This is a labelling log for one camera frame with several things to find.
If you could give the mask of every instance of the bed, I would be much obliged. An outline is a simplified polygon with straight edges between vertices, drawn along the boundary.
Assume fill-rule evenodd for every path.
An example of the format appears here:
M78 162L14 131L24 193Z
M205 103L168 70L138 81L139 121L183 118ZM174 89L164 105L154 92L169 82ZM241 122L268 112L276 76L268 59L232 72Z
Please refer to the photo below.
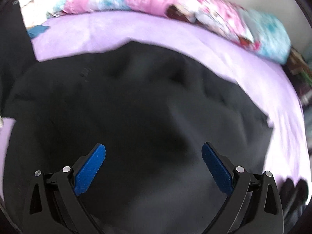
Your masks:
M302 109L278 63L257 57L201 27L139 12L66 15L50 18L43 25L50 29L32 40L38 61L106 52L134 40L178 51L199 61L219 77L238 84L268 116L267 122L273 128L263 170L273 173L279 188L288 177L295 184L300 179L310 184ZM304 41L308 43L309 34L306 36ZM302 42L294 42L303 49Z

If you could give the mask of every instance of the multicolored pillow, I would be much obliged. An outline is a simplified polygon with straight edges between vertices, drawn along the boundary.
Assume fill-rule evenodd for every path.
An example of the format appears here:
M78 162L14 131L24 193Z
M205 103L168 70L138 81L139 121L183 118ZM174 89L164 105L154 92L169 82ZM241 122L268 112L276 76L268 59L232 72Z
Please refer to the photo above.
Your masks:
M281 64L286 62L291 47L276 17L270 15L270 20L263 20L267 14L224 0L59 0L47 16L105 10L140 11L196 24Z

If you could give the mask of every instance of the mattress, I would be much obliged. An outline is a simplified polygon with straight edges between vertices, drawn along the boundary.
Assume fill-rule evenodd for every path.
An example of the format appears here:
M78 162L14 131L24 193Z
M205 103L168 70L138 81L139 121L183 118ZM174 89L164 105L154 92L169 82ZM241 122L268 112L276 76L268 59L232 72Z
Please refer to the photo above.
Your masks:
M281 66L197 26L136 12L110 11L51 18L32 40L39 61L115 49L135 40L179 51L221 78L237 83L268 115L273 127L264 170L278 187L290 177L310 183L304 120L297 95Z

